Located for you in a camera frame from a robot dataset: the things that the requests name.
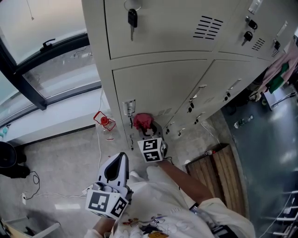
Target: small red item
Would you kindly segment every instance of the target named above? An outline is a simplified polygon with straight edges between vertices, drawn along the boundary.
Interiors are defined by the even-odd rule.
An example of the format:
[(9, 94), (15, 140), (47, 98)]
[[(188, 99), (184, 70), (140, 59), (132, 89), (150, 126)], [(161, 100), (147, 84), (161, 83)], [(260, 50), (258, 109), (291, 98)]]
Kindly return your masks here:
[(95, 116), (93, 117), (94, 121), (97, 121), (98, 124), (102, 125), (104, 128), (106, 128), (109, 132), (115, 127), (116, 122), (110, 118), (107, 118), (105, 114), (103, 114), (101, 111), (99, 111)]
[(150, 124), (153, 122), (153, 117), (147, 113), (140, 113), (134, 117), (134, 127), (138, 130), (143, 127), (145, 130), (151, 129)]

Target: sleeve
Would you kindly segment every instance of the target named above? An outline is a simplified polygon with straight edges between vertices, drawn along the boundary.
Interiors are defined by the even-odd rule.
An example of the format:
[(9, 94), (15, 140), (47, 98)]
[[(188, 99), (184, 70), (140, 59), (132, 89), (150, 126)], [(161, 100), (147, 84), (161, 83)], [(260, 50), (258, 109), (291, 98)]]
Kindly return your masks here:
[(103, 238), (96, 230), (88, 230), (84, 238)]
[(220, 225), (229, 226), (236, 234), (240, 232), (246, 238), (256, 237), (252, 223), (240, 214), (228, 209), (219, 198), (203, 201), (199, 208)]

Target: gray floor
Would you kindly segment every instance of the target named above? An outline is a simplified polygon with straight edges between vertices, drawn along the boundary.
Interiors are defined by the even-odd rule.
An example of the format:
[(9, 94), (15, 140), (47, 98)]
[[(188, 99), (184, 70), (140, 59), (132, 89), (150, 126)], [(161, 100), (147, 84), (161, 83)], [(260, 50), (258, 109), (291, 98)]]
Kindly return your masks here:
[[(290, 92), (293, 90), (282, 88), (277, 92), (277, 97), (281, 98)], [(298, 169), (296, 98), (280, 103), (272, 112), (260, 101), (238, 107), (232, 116), (226, 108), (222, 111), (243, 166), (250, 219), (258, 237), (269, 225), (262, 217), (276, 217), (288, 198), (281, 193), (295, 186), (291, 173)], [(239, 129), (234, 128), (236, 121), (251, 114), (254, 119), (250, 123)]]
[[(204, 124), (216, 134), (212, 121), (207, 120)], [(129, 157), (129, 170), (135, 170), (146, 177), (145, 171), (149, 164), (144, 163), (139, 150), (131, 152), (117, 141), (106, 141), (99, 135), (101, 164), (108, 156), (125, 151)], [(181, 169), (184, 169), (186, 160), (202, 155), (217, 144), (217, 140), (201, 126), (185, 130), (177, 140), (168, 136), (166, 141), (169, 144), (168, 156), (172, 156), (174, 164)], [(41, 188), (38, 194), (48, 192), (81, 195), (82, 190), (96, 180), (100, 152), (95, 128), (28, 145), (25, 153), (28, 167), (40, 177)], [(36, 218), (36, 230), (58, 221), (61, 228), (48, 236), (55, 238), (83, 237), (87, 229), (92, 228), (98, 221), (98, 216), (85, 210), (84, 198), (34, 196), (23, 205), (20, 200), (22, 192), (33, 193), (37, 188), (32, 175), (26, 179), (10, 179), (0, 175), (0, 216), (4, 220), (26, 215)], [(79, 209), (57, 209), (57, 206), (61, 205), (75, 205)]]

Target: wooden crate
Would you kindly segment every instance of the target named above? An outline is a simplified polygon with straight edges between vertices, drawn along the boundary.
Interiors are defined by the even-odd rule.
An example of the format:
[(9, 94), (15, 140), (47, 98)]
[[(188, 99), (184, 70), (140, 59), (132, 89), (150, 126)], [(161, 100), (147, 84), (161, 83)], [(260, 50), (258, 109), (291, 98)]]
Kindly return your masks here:
[(220, 198), (227, 208), (245, 217), (243, 191), (230, 145), (211, 156), (190, 162), (186, 169), (190, 176), (206, 185), (214, 197)]

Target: green cloth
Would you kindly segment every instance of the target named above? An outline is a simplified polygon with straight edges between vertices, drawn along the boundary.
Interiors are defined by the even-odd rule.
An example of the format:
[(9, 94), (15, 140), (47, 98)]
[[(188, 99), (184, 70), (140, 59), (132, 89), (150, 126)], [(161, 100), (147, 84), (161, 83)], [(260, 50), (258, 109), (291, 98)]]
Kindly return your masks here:
[(275, 75), (269, 83), (266, 84), (267, 88), (269, 89), (269, 92), (272, 94), (275, 90), (277, 90), (283, 83), (284, 79), (281, 77), (281, 75), (286, 72), (289, 69), (289, 64), (284, 63), (281, 71)]

